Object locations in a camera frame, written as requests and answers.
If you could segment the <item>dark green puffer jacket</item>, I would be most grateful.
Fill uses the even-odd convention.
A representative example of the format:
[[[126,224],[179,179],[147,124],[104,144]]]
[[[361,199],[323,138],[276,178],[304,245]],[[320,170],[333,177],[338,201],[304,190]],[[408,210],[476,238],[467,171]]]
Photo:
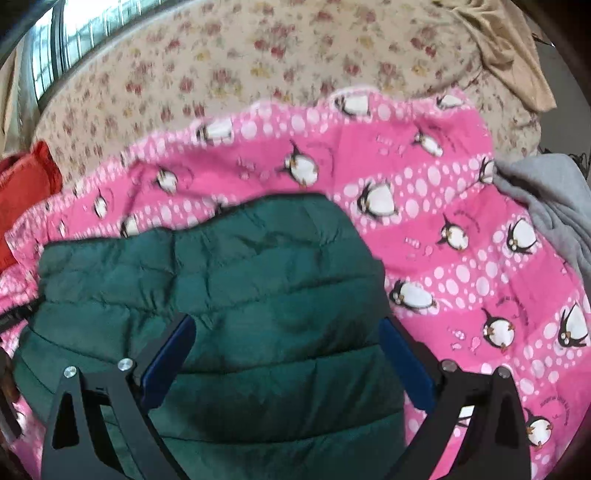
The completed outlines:
[[[65,367],[137,355],[179,313],[197,338],[151,419],[193,479],[381,479],[403,389],[378,341],[385,270],[321,195],[277,195],[197,227],[61,241],[14,378],[45,420]]]

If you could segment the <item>red ruffled heart pillow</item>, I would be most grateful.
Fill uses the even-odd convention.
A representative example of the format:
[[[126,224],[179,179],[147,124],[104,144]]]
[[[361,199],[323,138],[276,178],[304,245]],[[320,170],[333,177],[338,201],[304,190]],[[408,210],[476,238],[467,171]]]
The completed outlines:
[[[1,270],[15,263],[5,234],[30,207],[62,190],[63,180],[49,146],[38,141],[29,151],[1,159]]]

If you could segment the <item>pink penguin blanket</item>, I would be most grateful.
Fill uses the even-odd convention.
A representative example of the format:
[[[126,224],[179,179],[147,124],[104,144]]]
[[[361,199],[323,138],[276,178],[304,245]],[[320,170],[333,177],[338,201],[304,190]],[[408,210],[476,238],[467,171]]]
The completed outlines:
[[[564,457],[590,406],[590,305],[583,280],[494,184],[483,120],[465,96],[394,101],[360,90],[311,108],[277,102],[155,132],[8,232],[17,262],[1,308],[41,299],[56,242],[197,227],[277,195],[321,195],[385,270],[390,314],[462,369],[508,369],[534,479]],[[23,395],[13,448],[37,471],[45,420]]]

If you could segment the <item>beige curtain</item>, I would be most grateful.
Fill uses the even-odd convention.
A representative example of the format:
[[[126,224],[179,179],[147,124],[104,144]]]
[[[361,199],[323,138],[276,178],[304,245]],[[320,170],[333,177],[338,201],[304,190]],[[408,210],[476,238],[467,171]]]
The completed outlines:
[[[1,68],[2,158],[29,149],[38,119],[31,46],[23,38]]]

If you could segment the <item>grey sweatshirt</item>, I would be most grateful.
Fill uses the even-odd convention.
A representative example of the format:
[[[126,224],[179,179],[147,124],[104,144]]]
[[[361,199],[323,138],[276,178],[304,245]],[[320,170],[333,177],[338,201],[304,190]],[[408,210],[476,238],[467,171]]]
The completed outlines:
[[[494,184],[523,204],[534,227],[579,274],[590,290],[590,188],[565,154],[495,162]]]

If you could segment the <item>floral bed sheet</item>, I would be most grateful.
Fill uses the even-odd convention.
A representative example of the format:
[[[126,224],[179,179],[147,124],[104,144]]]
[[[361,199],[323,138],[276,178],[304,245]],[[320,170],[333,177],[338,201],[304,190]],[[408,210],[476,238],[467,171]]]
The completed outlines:
[[[66,182],[154,130],[259,99],[311,105],[370,85],[397,98],[462,88],[498,153],[520,159],[539,118],[483,64],[438,1],[192,1],[87,57],[57,89],[34,138]]]

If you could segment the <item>tan cloth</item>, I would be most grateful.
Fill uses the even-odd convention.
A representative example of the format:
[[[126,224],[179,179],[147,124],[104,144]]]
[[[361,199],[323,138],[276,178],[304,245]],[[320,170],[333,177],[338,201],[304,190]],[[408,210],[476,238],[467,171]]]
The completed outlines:
[[[438,1],[477,43],[483,64],[535,113],[557,107],[525,15],[511,1]]]

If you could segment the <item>window with dark frame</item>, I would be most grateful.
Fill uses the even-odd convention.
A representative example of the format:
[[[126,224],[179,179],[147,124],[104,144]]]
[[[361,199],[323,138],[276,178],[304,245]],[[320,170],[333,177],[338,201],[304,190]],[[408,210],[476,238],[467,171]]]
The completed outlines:
[[[176,6],[168,0],[57,1],[25,35],[25,79],[41,108],[70,70],[140,21]]]

